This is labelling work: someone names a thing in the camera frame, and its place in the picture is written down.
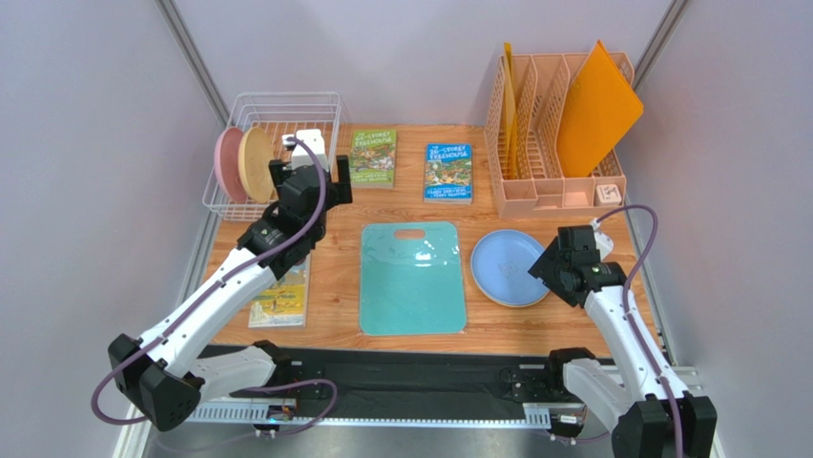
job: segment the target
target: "wall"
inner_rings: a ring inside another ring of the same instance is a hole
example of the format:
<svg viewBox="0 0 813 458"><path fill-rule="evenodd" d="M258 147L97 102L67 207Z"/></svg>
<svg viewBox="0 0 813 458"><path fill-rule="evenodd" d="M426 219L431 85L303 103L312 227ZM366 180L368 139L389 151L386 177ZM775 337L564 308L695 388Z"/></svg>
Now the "wall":
<svg viewBox="0 0 813 458"><path fill-rule="evenodd" d="M496 56L586 52L633 62L669 0L177 0L225 102L336 91L355 122L484 124Z"/></svg>
<svg viewBox="0 0 813 458"><path fill-rule="evenodd" d="M632 201L661 217L650 274L727 456L810 454L810 17L804 0L692 2L618 148Z"/></svg>
<svg viewBox="0 0 813 458"><path fill-rule="evenodd" d="M91 392L177 304L218 130L153 2L0 4L0 455L111 456Z"/></svg>

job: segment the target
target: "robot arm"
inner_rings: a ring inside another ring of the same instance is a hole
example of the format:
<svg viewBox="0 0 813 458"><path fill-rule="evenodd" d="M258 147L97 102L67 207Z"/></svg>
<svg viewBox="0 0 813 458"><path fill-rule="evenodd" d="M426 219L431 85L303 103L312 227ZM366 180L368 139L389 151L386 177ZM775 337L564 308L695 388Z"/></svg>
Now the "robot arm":
<svg viewBox="0 0 813 458"><path fill-rule="evenodd" d="M592 226L562 227L529 270L560 299L584 307L623 381L618 385L595 359L579 358L561 366L563 385L612 432L615 456L661 456L675 427L670 395L679 406L684 450L708 456L717 422L714 406L707 397L693 397L663 357L632 291L625 304L623 270L616 262L602 261L608 247L612 241Z"/></svg>
<svg viewBox="0 0 813 458"><path fill-rule="evenodd" d="M180 425L201 402L247 387L278 385L275 379L284 378L277 377L280 369L290 366L290 358L267 341L228 355L206 359L198 359L198 355L246 303L304 260L324 237L330 208L352 202L347 157L337 158L339 181L334 183L320 131L298 131L297 138L315 153L319 164L310 160L302 146L292 154L293 167L272 160L269 170L279 199L249 226L215 274L165 320L137 339L121 334L108 347L115 368L142 344L161 340L115 377L119 391L158 430ZM291 242L315 218L318 174L324 175L326 184L323 209L304 237ZM269 256L255 263L263 254ZM230 274L238 266L245 268Z"/></svg>

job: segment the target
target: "teal cutting board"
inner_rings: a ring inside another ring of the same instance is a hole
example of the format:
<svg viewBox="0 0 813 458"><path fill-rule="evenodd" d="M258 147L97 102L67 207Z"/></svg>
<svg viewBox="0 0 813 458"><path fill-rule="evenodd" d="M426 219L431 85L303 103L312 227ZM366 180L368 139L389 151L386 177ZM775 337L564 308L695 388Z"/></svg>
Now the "teal cutting board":
<svg viewBox="0 0 813 458"><path fill-rule="evenodd" d="M420 231L418 239L399 238ZM462 331L466 302L457 228L449 222L368 225L360 307L362 330L372 336Z"/></svg>

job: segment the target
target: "white wire basket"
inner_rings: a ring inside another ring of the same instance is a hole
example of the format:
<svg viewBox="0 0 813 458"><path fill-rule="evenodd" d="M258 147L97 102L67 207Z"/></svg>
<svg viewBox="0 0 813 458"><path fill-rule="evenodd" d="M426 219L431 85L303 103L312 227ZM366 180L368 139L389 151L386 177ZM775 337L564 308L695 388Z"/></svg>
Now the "white wire basket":
<svg viewBox="0 0 813 458"><path fill-rule="evenodd" d="M349 145L350 118L337 93L243 93L237 96L229 116L229 126L246 132L261 126L274 145L275 158L288 160L290 152L282 145L284 134L301 129L320 129L331 168L339 145ZM268 203L251 198L240 203L226 196L218 185L215 169L209 175L203 204L227 221L255 221Z"/></svg>

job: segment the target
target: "wooden table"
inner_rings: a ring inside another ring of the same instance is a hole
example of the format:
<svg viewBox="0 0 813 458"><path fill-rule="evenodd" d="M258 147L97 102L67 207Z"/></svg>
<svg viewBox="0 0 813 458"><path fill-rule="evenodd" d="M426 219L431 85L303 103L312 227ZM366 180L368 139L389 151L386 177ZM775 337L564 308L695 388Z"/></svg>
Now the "wooden table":
<svg viewBox="0 0 813 458"><path fill-rule="evenodd" d="M327 236L313 252L305 328L248 328L248 307L218 333L216 344L250 344L267 339L280 346L407 350L449 353L547 355L551 350L585 346L596 356L610 356L598 328L581 308L571 308L554 294L526 308L508 308L489 300L474 283L469 260L474 244L491 231L516 229L547 245L559 226L586 224L584 218L497 218L492 201L483 129L470 126L353 126L398 130L395 189L354 189L354 203L331 210ZM471 206L423 203L427 144L469 143L474 150L474 202ZM346 154L340 145L339 154ZM463 261L468 322L458 334L371 337L359 327L359 273L362 229L376 222L437 221L455 223ZM247 223L224 222L215 240L206 278L223 262ZM607 260L633 267L635 250L626 220L613 216L601 226L615 242ZM649 302L640 278L633 281L638 308L654 332Z"/></svg>

